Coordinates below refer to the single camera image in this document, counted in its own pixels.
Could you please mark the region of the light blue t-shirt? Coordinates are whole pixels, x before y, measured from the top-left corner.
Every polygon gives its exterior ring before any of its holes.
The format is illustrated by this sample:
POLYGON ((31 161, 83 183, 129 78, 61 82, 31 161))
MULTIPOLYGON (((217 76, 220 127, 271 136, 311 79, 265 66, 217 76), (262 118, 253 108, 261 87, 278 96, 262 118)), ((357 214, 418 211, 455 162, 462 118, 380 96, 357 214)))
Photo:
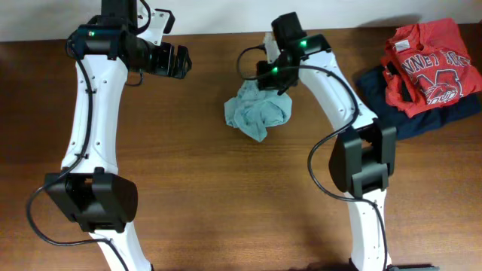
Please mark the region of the light blue t-shirt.
POLYGON ((244 81, 236 96, 224 103, 228 126, 262 142, 267 129, 287 123, 291 118, 292 99, 276 90, 260 90, 256 81, 244 81))

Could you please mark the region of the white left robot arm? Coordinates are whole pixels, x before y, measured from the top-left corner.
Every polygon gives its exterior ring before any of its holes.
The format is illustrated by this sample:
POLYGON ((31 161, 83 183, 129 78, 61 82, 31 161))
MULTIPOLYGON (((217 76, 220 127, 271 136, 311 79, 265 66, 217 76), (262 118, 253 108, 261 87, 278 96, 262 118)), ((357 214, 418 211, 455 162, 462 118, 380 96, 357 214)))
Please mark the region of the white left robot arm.
POLYGON ((174 22, 144 1, 104 1, 66 42, 77 72, 74 120, 61 170, 46 175, 44 191, 112 270, 152 269, 134 225, 137 187, 118 174, 117 121, 130 73, 182 79, 191 70, 188 49, 163 40, 174 22))

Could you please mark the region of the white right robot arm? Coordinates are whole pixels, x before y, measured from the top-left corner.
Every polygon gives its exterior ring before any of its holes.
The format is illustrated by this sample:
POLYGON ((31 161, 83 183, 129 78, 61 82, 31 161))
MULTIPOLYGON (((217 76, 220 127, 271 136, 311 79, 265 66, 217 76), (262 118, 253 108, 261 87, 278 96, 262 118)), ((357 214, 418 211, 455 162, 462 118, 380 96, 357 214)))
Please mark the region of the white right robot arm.
POLYGON ((328 162, 331 179, 349 208, 354 270, 388 270, 391 265, 384 224, 389 177, 394 172, 396 129, 381 122, 349 85, 334 51, 321 35, 308 35, 295 12, 272 23, 263 49, 266 60, 257 64, 256 81, 262 90, 284 93, 297 83, 315 96, 333 131, 316 143, 307 165, 313 174, 315 152, 335 140, 328 162))

